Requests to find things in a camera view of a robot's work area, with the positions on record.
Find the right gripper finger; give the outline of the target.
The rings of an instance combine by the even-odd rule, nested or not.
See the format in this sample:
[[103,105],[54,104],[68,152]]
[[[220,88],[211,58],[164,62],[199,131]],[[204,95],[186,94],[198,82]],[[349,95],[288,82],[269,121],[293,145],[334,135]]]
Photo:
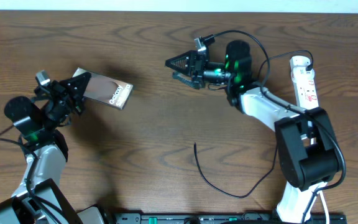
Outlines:
[[184,75],[189,75],[195,65],[197,51],[187,51],[165,61],[165,66]]
[[203,87],[203,84],[200,83],[199,81],[193,81],[191,79],[185,78],[184,74],[179,73],[179,72],[173,72],[172,78],[182,82],[183,84],[185,84],[195,90],[199,90],[200,88]]

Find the Galaxy smartphone with bronze screen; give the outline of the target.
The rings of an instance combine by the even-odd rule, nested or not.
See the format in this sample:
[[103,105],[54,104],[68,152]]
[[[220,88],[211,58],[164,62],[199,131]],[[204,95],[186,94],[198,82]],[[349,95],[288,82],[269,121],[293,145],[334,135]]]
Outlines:
[[84,73],[90,73],[91,78],[85,89],[84,97],[104,103],[118,110],[123,110],[132,91],[133,85],[127,82],[113,79],[82,68],[77,68],[73,78]]

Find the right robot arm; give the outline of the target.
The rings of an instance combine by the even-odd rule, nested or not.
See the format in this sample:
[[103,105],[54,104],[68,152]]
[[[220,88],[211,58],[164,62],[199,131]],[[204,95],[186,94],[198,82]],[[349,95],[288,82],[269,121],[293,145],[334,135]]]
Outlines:
[[227,44],[222,63],[212,62],[213,37],[195,40],[196,49],[168,59],[174,79],[194,88],[223,88],[231,106],[251,116],[275,133],[275,160],[286,178],[274,220],[307,223],[312,206],[325,190],[342,184],[346,162],[327,112],[318,104],[313,58],[302,51],[291,53],[291,80],[296,103],[272,94],[252,74],[250,45],[243,40]]

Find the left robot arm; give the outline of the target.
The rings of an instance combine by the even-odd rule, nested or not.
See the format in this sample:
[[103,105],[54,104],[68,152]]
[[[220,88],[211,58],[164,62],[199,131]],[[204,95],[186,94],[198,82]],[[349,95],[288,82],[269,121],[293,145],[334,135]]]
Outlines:
[[4,108],[27,168],[11,198],[0,203],[0,223],[104,223],[99,208],[76,212],[59,189],[68,160],[68,146],[58,131],[70,124],[70,113],[82,114],[90,72],[51,81],[45,71],[36,74],[35,96],[17,96]]

